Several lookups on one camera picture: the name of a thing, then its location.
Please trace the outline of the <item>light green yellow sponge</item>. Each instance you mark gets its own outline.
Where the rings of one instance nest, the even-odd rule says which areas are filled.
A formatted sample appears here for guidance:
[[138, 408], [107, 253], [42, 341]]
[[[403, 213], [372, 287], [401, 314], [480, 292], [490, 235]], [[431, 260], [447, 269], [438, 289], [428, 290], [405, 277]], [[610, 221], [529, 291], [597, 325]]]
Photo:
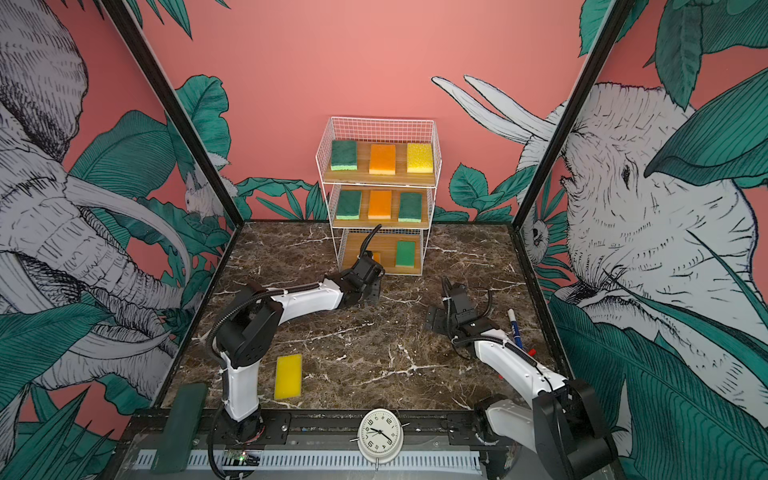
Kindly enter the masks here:
[[416, 265], [416, 243], [413, 241], [398, 241], [396, 245], [395, 266], [398, 268], [414, 268]]

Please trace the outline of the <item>dark green sponge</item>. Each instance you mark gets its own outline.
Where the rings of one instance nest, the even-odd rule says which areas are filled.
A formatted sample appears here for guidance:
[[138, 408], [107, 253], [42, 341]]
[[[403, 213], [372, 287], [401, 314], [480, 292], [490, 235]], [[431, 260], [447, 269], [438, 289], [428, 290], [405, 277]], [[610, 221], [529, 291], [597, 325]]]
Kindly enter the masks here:
[[338, 197], [336, 219], [353, 221], [360, 219], [362, 192], [360, 190], [342, 190]]
[[417, 192], [401, 192], [398, 221], [419, 223], [422, 221], [423, 195]]
[[330, 169], [332, 171], [356, 171], [358, 169], [356, 141], [332, 141]]

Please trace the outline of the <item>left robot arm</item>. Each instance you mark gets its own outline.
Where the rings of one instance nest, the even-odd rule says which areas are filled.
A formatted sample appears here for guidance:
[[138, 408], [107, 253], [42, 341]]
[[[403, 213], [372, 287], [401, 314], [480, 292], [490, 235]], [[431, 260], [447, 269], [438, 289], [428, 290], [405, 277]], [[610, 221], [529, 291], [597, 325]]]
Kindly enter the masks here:
[[381, 228], [377, 225], [364, 238], [352, 267], [327, 274], [319, 282], [283, 289], [250, 283], [215, 321], [205, 345], [222, 378], [221, 412], [214, 425], [223, 426], [230, 438], [249, 443], [266, 429], [258, 375], [279, 326], [309, 314], [376, 300], [385, 269], [368, 246]]

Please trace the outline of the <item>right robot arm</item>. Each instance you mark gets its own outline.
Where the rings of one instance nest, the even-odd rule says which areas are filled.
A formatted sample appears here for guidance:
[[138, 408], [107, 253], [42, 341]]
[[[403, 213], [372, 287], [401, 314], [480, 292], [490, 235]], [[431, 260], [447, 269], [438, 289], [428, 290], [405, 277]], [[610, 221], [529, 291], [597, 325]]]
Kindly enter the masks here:
[[475, 408], [481, 441], [509, 439], [534, 452], [552, 479], [583, 479], [618, 459], [618, 449], [594, 388], [569, 379], [528, 354], [490, 318], [493, 295], [478, 312], [465, 285], [441, 279], [442, 305], [425, 328], [454, 350], [492, 368], [526, 402], [491, 397]]

